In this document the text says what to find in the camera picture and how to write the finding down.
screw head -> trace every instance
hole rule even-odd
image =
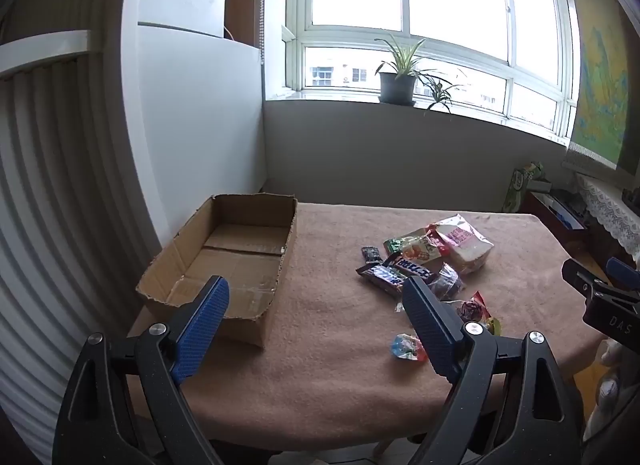
[[[539,331],[532,331],[529,333],[529,338],[536,344],[542,344],[545,341],[545,336]]]
[[[468,322],[465,324],[465,330],[472,335],[479,335],[482,333],[483,327],[477,322]]]
[[[100,342],[102,342],[102,333],[91,333],[91,335],[88,336],[86,341],[89,342],[91,346],[100,344]]]
[[[149,328],[149,333],[152,335],[162,335],[166,331],[166,326],[161,322],[158,322]]]

cardboard box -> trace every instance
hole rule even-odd
[[[211,275],[229,282],[218,334],[264,347],[296,233],[293,196],[222,194],[196,210],[136,288],[158,320],[192,301]]]

lace doily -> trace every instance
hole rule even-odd
[[[640,268],[640,218],[622,202],[622,191],[582,174],[576,174],[578,191],[591,215],[604,226]]]

candy wrapper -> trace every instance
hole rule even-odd
[[[494,247],[491,241],[460,214],[434,223],[433,226],[449,248],[452,265],[460,273],[470,273],[481,268]]]
[[[399,359],[426,362],[429,357],[418,337],[401,333],[391,343],[391,352]]]
[[[376,247],[362,247],[361,250],[365,263],[382,263],[382,256]]]
[[[500,335],[502,331],[500,321],[495,317],[491,317],[479,291],[475,292],[470,301],[450,301],[447,304],[456,309],[456,313],[463,322],[478,322],[487,328],[492,335]]]
[[[377,263],[369,263],[356,270],[358,275],[363,276],[378,288],[386,291],[394,299],[398,301],[402,297],[402,283],[406,277],[393,268],[383,267]]]
[[[435,277],[433,271],[402,257],[401,252],[391,254],[384,262],[384,265],[398,270],[402,275],[407,277],[421,277],[425,283],[430,283]]]
[[[418,265],[449,255],[449,248],[432,227],[418,228],[405,236],[387,239],[384,245],[387,255],[401,252],[402,257]]]
[[[440,301],[450,301],[465,287],[458,272],[447,263],[427,286]]]

blue gripper pad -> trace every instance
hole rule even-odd
[[[209,280],[200,292],[204,292],[206,296],[203,299],[200,296],[196,298],[196,301],[202,302],[175,343],[175,362],[171,376],[176,385],[198,371],[229,305],[229,283],[223,277],[217,277],[213,283],[212,281],[213,279]]]
[[[433,369],[450,384],[455,384],[461,371],[456,347],[463,340],[460,331],[462,320],[450,305],[438,301],[419,277],[404,281],[402,305],[429,355]]]
[[[631,268],[615,257],[611,257],[607,261],[607,275],[624,283],[632,290],[640,290],[640,271]]]

